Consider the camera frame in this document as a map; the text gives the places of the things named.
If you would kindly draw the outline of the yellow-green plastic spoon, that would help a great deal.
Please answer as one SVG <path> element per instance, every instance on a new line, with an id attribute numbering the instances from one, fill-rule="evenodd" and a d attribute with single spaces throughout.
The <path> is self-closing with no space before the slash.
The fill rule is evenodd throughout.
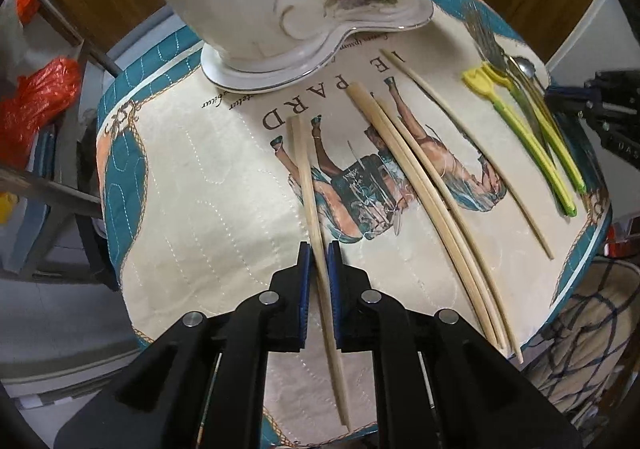
<path id="1" fill-rule="evenodd" d="M 506 88 L 512 98 L 520 106 L 534 136 L 541 141 L 544 152 L 553 152 L 570 178 L 574 189 L 580 194 L 587 193 L 587 186 L 582 174 L 565 146 L 560 135 L 555 131 L 548 118 L 544 116 L 534 96 L 518 78 L 510 73 L 500 71 L 488 61 L 482 64 L 483 71 L 497 84 Z"/>

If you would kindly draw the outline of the silver steel spoon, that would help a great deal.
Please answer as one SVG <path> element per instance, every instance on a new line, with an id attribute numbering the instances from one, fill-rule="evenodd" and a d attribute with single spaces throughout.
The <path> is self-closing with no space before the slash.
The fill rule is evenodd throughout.
<path id="1" fill-rule="evenodd" d="M 527 82 L 529 83 L 529 85 L 534 88 L 534 91 L 536 91 L 536 94 L 539 94 L 539 96 L 543 98 L 544 86 L 542 86 L 541 81 L 537 76 L 537 71 L 533 62 L 521 56 L 516 56 L 516 57 L 511 56 L 510 60 L 513 64 L 515 64 L 518 67 L 522 75 L 527 79 Z"/>

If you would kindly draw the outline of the yellow-green plastic fork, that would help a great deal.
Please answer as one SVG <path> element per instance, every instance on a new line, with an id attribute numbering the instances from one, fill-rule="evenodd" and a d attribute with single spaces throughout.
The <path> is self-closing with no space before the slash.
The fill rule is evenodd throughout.
<path id="1" fill-rule="evenodd" d="M 462 73 L 462 80 L 475 94 L 489 100 L 501 118 L 506 122 L 518 140 L 524 146 L 529 156 L 537 164 L 539 170 L 546 178 L 549 187 L 560 202 L 566 216 L 576 217 L 577 207 L 570 196 L 567 187 L 552 164 L 549 155 L 544 151 L 538 139 L 522 122 L 506 102 L 495 91 L 495 84 L 482 68 L 471 68 Z"/>

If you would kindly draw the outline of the silver steel fork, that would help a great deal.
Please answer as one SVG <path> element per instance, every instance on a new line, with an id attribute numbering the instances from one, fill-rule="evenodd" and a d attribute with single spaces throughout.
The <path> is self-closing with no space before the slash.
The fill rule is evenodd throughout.
<path id="1" fill-rule="evenodd" d="M 544 147 L 544 151 L 552 156 L 548 143 L 542 135 L 539 120 L 535 115 L 533 101 L 530 100 L 523 84 L 510 70 L 510 66 L 506 64 L 504 53 L 499 49 L 494 32 L 485 22 L 483 13 L 473 1 L 465 5 L 463 13 L 465 27 L 480 50 L 480 55 L 488 63 L 489 70 L 495 75 L 495 79 L 502 80 L 503 86 L 510 92 L 523 112 L 532 133 Z"/>

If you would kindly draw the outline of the thin wooden chopstick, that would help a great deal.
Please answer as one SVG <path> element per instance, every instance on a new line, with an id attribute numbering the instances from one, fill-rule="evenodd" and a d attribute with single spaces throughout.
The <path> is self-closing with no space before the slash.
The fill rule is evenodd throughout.
<path id="1" fill-rule="evenodd" d="M 532 212 L 528 209 L 524 200 L 521 198 L 521 195 L 518 193 L 518 190 L 514 188 L 509 178 L 506 177 L 506 174 L 499 167 L 497 161 L 482 145 L 482 143 L 480 142 L 480 139 L 478 139 L 472 133 L 472 130 L 468 126 L 466 126 L 465 123 L 463 123 L 459 117 L 457 117 L 457 114 L 454 113 L 454 110 L 446 102 L 446 100 L 442 97 L 442 95 L 439 94 L 433 86 L 427 83 L 427 81 L 424 78 L 422 78 L 415 70 L 413 70 L 413 68 L 410 68 L 410 66 L 405 61 L 402 61 L 401 58 L 397 57 L 396 54 L 393 53 L 393 51 L 390 51 L 386 48 L 381 48 L 380 53 L 382 53 L 382 55 L 388 61 L 392 62 L 394 67 L 397 68 L 397 70 L 403 72 L 405 76 L 408 76 L 413 81 L 413 83 L 416 84 L 416 86 L 419 86 L 425 92 L 425 94 L 427 94 L 427 96 L 430 97 L 439 106 L 439 109 L 441 109 L 442 112 L 444 112 L 449 117 L 449 120 L 451 120 L 451 122 L 454 123 L 454 125 L 456 125 L 456 127 L 461 132 L 463 132 L 463 134 L 466 137 L 468 137 L 469 142 L 472 142 L 474 146 L 476 146 L 476 149 L 480 151 L 480 153 L 483 154 L 484 157 L 486 157 L 486 160 L 488 161 L 488 163 L 495 169 L 500 179 L 506 185 L 506 189 L 508 189 L 509 192 L 512 194 L 516 204 L 518 204 L 518 207 L 521 209 L 523 216 L 528 222 L 530 229 L 532 229 L 532 231 L 534 232 L 534 235 L 536 235 L 538 242 L 546 252 L 548 258 L 553 259 L 554 254 L 552 252 L 551 245 L 547 240 L 547 238 L 544 236 L 544 232 L 542 232 L 541 227 L 538 226 L 537 221 L 534 218 Z"/>

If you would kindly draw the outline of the cream chopstick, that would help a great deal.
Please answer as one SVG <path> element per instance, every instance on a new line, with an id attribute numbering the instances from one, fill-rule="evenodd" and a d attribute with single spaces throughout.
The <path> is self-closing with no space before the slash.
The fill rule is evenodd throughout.
<path id="1" fill-rule="evenodd" d="M 416 192 L 454 264 L 465 292 L 469 295 L 472 308 L 480 321 L 486 339 L 499 349 L 506 348 L 506 340 L 500 330 L 500 321 L 496 313 L 490 311 L 488 298 L 480 291 L 480 272 L 475 257 L 462 239 L 454 218 L 446 209 L 434 184 L 427 177 L 420 163 L 416 161 L 394 124 L 366 88 L 361 83 L 351 83 L 346 88 L 346 94 L 376 129 L 409 180 L 413 191 Z"/>
<path id="2" fill-rule="evenodd" d="M 434 198 L 442 219 L 457 245 L 457 250 L 462 256 L 466 266 L 467 276 L 460 279 L 465 291 L 470 296 L 474 313 L 476 313 L 480 325 L 488 328 L 489 340 L 495 346 L 506 349 L 510 345 L 518 362 L 523 362 L 524 357 L 521 347 L 515 339 L 506 310 L 504 310 L 502 298 L 499 296 L 491 270 L 480 251 L 480 247 L 473 239 L 473 235 L 465 224 L 463 216 L 458 211 L 456 201 L 451 195 L 442 176 L 437 172 L 433 162 L 410 134 L 407 127 L 378 99 L 374 99 L 378 107 L 378 113 L 385 114 L 385 123 L 391 131 L 397 135 L 399 144 L 404 148 L 408 159 L 421 177 L 423 186 Z"/>
<path id="3" fill-rule="evenodd" d="M 294 142 L 293 150 L 298 169 L 300 191 L 302 191 L 303 195 L 306 228 L 317 268 L 318 303 L 333 394 L 342 425 L 345 426 L 346 429 L 351 429 L 352 419 L 350 418 L 342 357 L 336 347 L 334 336 L 329 270 L 328 265 L 326 265 L 326 248 L 324 247 L 321 233 L 316 192 L 314 192 L 314 180 L 311 175 L 307 128 L 299 116 L 290 117 L 288 123 L 291 127 L 291 135 Z"/>

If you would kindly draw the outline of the patterned fabric stool cover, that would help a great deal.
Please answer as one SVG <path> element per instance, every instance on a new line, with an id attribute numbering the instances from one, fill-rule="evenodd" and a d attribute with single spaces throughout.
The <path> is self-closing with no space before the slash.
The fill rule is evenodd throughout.
<path id="1" fill-rule="evenodd" d="M 594 407 L 639 324 L 639 267 L 598 256 L 527 348 L 523 370 L 567 420 Z"/>

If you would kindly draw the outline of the quilted printed table mat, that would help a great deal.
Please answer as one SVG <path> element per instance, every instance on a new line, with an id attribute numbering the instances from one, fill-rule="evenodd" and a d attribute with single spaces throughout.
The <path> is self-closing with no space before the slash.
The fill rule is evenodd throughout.
<path id="1" fill-rule="evenodd" d="M 359 82 L 386 106 L 404 102 L 447 163 L 445 179 L 499 287 L 515 338 L 527 344 L 565 304 L 611 219 L 605 183 L 582 126 L 563 120 L 587 193 L 565 217 L 491 104 L 462 73 L 480 64 L 463 24 L 473 0 L 431 0 L 413 32 L 357 35 L 317 74 L 271 94 L 228 94 L 205 77 L 188 28 L 132 62 L 98 108 L 96 158 L 108 253 L 139 339 L 181 316 L 233 310 L 291 266 L 307 236 L 288 119 L 318 120 L 330 175 L 311 152 L 326 241 L 406 308 L 475 316 L 439 236 L 393 157 L 367 135 L 346 94 Z M 405 61 L 442 95 L 518 190 L 549 241 L 549 259 L 486 157 L 382 53 Z"/>

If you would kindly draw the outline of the metal shelf rack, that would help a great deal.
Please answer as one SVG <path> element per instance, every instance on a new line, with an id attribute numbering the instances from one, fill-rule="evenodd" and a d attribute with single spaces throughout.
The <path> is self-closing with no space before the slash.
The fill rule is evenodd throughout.
<path id="1" fill-rule="evenodd" d="M 12 96 L 21 76 L 58 57 L 117 76 L 116 63 L 89 40 L 55 0 L 4 0 L 1 7 L 1 96 Z M 81 83 L 70 106 L 32 138 L 25 166 L 1 164 L 1 189 L 17 204 L 1 227 L 1 276 L 49 283 L 104 283 L 115 275 L 106 241 L 94 227 L 102 218 L 96 181 L 96 120 L 81 124 Z"/>

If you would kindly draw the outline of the orange plastic bag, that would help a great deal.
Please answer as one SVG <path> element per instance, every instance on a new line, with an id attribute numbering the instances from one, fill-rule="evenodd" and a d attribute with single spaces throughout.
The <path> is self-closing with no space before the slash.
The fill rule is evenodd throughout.
<path id="1" fill-rule="evenodd" d="M 38 9 L 37 0 L 4 0 L 1 5 L 1 79 L 9 80 L 27 50 L 24 24 Z M 11 96 L 1 98 L 1 162 L 27 165 L 32 142 L 43 126 L 66 111 L 80 94 L 78 61 L 58 56 L 29 76 L 16 79 Z"/>

